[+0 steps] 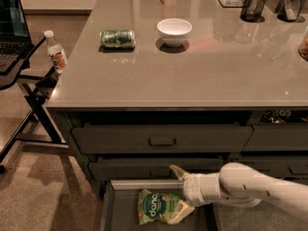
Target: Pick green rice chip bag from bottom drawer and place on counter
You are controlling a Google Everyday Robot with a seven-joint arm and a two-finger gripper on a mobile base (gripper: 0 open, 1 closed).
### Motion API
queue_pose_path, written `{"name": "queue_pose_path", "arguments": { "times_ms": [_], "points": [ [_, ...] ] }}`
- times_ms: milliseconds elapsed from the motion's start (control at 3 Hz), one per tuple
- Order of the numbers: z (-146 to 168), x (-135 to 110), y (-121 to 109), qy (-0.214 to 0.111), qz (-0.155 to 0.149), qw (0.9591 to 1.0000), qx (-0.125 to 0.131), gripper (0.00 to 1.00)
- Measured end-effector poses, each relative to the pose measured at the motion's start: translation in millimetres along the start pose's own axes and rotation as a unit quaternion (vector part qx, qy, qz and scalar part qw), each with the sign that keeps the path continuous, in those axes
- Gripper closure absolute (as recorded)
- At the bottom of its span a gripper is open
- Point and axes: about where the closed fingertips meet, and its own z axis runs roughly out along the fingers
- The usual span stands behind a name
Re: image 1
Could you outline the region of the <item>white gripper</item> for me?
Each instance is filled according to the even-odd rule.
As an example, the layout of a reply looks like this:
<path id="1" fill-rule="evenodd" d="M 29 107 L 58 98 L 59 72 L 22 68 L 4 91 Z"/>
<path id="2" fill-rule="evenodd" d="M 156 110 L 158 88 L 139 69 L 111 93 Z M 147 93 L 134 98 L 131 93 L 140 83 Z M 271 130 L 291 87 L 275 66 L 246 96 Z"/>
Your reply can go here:
<path id="1" fill-rule="evenodd" d="M 194 207 L 200 207 L 221 199 L 217 173 L 190 174 L 177 165 L 170 165 L 169 168 L 179 181 L 184 182 L 183 195 L 187 201 L 180 200 L 175 205 L 167 218 L 167 224 L 177 224 L 190 215 L 194 211 Z"/>

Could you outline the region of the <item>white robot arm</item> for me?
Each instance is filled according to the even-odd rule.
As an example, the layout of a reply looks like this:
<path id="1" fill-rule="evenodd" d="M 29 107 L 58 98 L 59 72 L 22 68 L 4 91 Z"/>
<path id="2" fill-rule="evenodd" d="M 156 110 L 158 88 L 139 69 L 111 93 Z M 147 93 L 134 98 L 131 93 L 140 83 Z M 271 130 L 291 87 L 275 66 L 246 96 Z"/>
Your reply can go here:
<path id="1" fill-rule="evenodd" d="M 273 178 L 240 163 L 228 163 L 219 172 L 189 173 L 176 165 L 170 169 L 183 183 L 180 200 L 167 220 L 177 224 L 194 211 L 211 203 L 236 207 L 255 207 L 262 200 L 308 220 L 308 186 Z"/>

